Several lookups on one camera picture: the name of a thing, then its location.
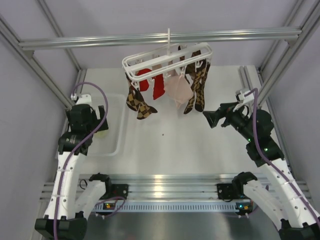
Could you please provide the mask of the white clip sock hanger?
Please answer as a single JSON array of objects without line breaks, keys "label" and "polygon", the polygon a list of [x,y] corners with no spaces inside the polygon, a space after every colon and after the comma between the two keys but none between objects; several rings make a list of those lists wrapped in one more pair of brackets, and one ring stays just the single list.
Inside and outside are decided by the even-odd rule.
[{"label": "white clip sock hanger", "polygon": [[[200,63],[200,60],[211,60],[211,46],[201,41],[207,37],[207,32],[137,34],[130,38],[132,44],[162,43],[163,45],[149,50],[126,56],[121,64],[125,74],[133,82],[149,80],[157,75],[166,74],[172,70],[185,69],[187,65]],[[151,72],[138,76],[142,69]]]}]

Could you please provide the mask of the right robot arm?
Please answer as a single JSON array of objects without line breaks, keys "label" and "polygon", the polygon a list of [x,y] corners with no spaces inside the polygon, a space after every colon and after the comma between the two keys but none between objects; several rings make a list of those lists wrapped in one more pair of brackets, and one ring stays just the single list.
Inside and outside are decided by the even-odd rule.
[{"label": "right robot arm", "polygon": [[249,158],[265,175],[276,192],[273,196],[251,172],[241,172],[232,180],[238,198],[249,198],[272,221],[282,240],[318,240],[320,214],[313,208],[291,174],[284,154],[271,137],[274,128],[271,115],[257,109],[251,116],[244,107],[222,103],[216,111],[204,111],[208,124],[215,128],[224,119],[223,128],[231,126],[247,140]]}]

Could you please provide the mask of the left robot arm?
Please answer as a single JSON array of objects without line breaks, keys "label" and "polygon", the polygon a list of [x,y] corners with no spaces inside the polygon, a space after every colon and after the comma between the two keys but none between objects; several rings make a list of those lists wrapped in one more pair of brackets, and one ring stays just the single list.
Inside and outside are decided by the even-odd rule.
[{"label": "left robot arm", "polygon": [[96,132],[107,130],[104,106],[94,110],[90,104],[76,104],[66,112],[69,131],[58,140],[58,167],[51,198],[43,217],[37,218],[34,229],[50,240],[82,240],[88,218],[100,198],[113,194],[107,174],[93,174],[84,191],[76,196],[80,170],[88,156]]}]

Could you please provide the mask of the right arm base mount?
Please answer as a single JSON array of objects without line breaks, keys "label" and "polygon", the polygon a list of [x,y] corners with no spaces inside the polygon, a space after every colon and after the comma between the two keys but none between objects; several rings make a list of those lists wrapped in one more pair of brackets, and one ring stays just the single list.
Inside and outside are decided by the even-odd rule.
[{"label": "right arm base mount", "polygon": [[216,187],[219,200],[228,203],[236,198],[235,189],[231,183],[218,183]]}]

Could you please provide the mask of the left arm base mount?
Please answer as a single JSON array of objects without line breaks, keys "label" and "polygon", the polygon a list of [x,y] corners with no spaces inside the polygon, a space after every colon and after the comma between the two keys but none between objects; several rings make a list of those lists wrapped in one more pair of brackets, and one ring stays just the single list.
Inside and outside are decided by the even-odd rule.
[{"label": "left arm base mount", "polygon": [[111,192],[109,197],[122,197],[127,199],[129,194],[129,185],[128,184],[112,184],[111,185]]}]

